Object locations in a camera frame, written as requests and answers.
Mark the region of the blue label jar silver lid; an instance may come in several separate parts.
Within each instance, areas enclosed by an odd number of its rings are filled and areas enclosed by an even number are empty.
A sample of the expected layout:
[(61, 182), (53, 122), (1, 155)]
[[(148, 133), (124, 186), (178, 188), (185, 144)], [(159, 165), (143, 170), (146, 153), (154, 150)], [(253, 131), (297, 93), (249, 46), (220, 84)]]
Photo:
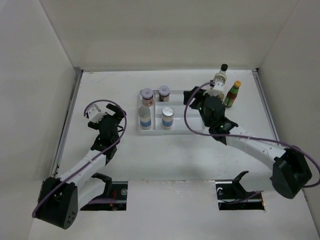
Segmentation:
[(152, 126), (151, 110), (149, 107), (142, 105), (138, 109), (139, 125), (143, 130), (149, 130)]

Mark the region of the dark soy sauce bottle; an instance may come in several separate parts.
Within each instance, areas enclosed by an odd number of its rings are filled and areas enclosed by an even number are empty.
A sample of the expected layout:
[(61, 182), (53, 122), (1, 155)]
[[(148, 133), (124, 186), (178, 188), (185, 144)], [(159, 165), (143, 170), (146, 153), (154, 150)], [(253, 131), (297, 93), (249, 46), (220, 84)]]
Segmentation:
[(212, 80), (214, 86), (218, 83), (225, 84), (225, 82), (227, 81), (226, 71), (228, 67), (229, 66), (225, 63), (221, 65), (219, 72), (214, 75), (214, 78)]

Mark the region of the red sauce bottle yellow cap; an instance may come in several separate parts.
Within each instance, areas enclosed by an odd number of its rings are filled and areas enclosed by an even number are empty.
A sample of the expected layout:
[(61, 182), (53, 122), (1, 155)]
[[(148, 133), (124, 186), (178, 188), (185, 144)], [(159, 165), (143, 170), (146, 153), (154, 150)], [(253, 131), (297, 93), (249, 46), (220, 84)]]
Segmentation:
[(223, 104), (226, 108), (231, 108), (233, 103), (235, 102), (239, 88), (242, 85), (242, 82), (240, 80), (236, 80), (231, 87), (231, 89), (228, 91), (227, 95), (224, 98)]

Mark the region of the orange spice jar white lid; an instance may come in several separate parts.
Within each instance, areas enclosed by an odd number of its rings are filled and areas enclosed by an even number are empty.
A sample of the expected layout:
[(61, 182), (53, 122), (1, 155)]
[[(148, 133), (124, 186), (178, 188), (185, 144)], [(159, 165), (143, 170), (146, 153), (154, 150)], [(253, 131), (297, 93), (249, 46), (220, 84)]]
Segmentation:
[(151, 88), (144, 88), (141, 91), (142, 104), (146, 107), (151, 107), (154, 103), (154, 92)]

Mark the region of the dark spice jar white lid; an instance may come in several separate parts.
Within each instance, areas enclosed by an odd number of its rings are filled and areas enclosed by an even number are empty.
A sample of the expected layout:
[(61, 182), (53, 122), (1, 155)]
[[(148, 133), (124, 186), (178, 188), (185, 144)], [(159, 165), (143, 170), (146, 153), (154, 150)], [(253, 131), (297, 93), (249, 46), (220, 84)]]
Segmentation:
[(170, 100), (170, 88), (166, 85), (162, 85), (158, 89), (159, 101), (168, 102)]

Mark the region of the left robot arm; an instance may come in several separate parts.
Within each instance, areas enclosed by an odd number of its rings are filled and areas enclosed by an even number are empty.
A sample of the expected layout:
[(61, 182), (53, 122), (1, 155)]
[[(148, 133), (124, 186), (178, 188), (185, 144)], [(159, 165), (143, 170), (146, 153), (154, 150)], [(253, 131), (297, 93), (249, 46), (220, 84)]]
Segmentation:
[(117, 203), (112, 178), (99, 173), (99, 170), (115, 156), (127, 128), (120, 123), (127, 122), (127, 114), (117, 103), (111, 100), (104, 102), (106, 109), (113, 114), (101, 111), (98, 100), (85, 108), (83, 115), (89, 120), (87, 125), (98, 131), (98, 135), (88, 153), (74, 167), (42, 182), (37, 206), (32, 212), (34, 219), (66, 230), (83, 207)]

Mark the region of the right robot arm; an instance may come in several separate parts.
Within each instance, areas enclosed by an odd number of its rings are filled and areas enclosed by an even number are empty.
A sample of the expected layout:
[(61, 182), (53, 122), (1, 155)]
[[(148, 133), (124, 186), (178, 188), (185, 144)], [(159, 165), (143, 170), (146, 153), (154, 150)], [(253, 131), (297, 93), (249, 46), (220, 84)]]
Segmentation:
[(286, 199), (293, 199), (311, 179), (312, 173), (302, 151), (276, 140), (250, 136), (236, 122), (225, 116), (226, 108), (216, 96), (210, 96), (201, 86), (183, 92), (186, 109), (197, 110), (207, 137), (225, 146), (238, 149), (255, 158), (272, 171), (269, 178), (273, 189)]

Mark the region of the white divided organizer tray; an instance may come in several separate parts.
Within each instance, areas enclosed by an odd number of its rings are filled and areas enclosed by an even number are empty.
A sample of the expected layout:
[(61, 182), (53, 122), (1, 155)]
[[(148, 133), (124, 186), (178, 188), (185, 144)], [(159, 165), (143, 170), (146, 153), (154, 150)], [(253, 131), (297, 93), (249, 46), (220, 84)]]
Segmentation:
[[(153, 90), (153, 105), (149, 107), (151, 117), (150, 129), (145, 129), (140, 124), (139, 115), (137, 115), (138, 123), (137, 130), (141, 135), (145, 136), (162, 136), (162, 135), (188, 135), (192, 132), (187, 128), (184, 121), (185, 105), (183, 90), (170, 90), (169, 101), (159, 100), (159, 91)], [(171, 129), (164, 129), (162, 127), (162, 110), (165, 106), (170, 106), (174, 109), (173, 124)], [(186, 113), (186, 120), (192, 130), (203, 133), (205, 126), (202, 122), (201, 116), (197, 110), (188, 109)]]

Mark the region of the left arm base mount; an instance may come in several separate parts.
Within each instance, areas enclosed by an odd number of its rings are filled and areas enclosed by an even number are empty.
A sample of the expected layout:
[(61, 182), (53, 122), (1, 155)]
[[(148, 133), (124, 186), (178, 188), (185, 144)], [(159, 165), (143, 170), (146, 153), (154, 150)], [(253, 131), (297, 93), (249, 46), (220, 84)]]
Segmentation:
[(113, 181), (111, 177), (101, 173), (95, 173), (93, 180), (104, 183), (104, 190), (100, 195), (95, 196), (81, 211), (126, 211), (128, 197), (128, 182)]

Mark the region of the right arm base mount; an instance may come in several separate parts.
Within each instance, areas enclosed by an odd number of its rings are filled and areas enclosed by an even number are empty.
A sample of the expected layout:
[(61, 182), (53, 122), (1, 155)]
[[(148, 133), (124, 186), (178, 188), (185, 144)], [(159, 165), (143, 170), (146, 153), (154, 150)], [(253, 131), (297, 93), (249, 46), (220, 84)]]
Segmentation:
[(215, 181), (218, 209), (220, 211), (264, 211), (262, 191), (246, 191), (240, 181), (249, 171), (242, 171), (234, 179)]

